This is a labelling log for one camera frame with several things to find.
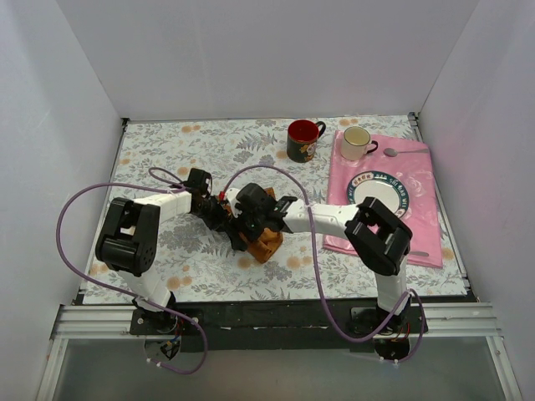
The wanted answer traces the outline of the orange brown cloth napkin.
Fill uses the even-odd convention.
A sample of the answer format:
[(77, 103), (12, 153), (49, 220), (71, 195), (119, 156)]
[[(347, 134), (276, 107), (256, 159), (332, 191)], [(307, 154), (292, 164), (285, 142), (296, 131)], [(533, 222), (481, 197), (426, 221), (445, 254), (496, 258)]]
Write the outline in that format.
[[(267, 188), (264, 190), (266, 190), (269, 195), (275, 198), (273, 188)], [(227, 190), (221, 191), (218, 194), (217, 199), (232, 213), (231, 207), (227, 203)], [(256, 261), (265, 263), (271, 258), (271, 256), (282, 245), (282, 243), (283, 234), (281, 232), (273, 232), (266, 228), (259, 238), (250, 239), (247, 252), (250, 253)]]

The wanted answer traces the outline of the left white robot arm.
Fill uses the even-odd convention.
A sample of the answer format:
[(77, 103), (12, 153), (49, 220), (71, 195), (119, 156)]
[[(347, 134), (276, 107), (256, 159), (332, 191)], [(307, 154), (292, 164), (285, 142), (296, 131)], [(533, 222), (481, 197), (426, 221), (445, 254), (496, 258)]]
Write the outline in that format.
[(210, 173), (193, 168), (182, 184), (182, 192), (178, 184), (172, 184), (171, 190), (163, 194), (113, 199), (95, 248), (97, 259), (117, 272), (134, 293), (133, 303), (143, 319), (161, 334), (172, 332), (179, 321), (170, 308), (176, 303), (174, 295), (152, 267), (161, 223), (192, 214), (207, 228), (226, 233), (238, 250), (247, 248), (232, 227), (231, 215), (211, 194)]

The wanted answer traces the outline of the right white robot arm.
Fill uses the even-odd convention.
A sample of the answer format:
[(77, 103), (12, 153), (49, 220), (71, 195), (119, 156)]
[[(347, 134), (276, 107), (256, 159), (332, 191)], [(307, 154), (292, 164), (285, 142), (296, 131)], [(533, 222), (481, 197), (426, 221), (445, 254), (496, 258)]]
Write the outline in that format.
[(375, 275), (380, 326), (397, 332), (409, 321), (410, 294), (405, 265), (412, 231), (380, 200), (366, 197), (356, 205), (309, 205), (295, 196), (279, 199), (260, 185), (230, 188), (220, 200), (232, 214), (240, 238), (261, 258), (281, 233), (307, 232), (345, 239)]

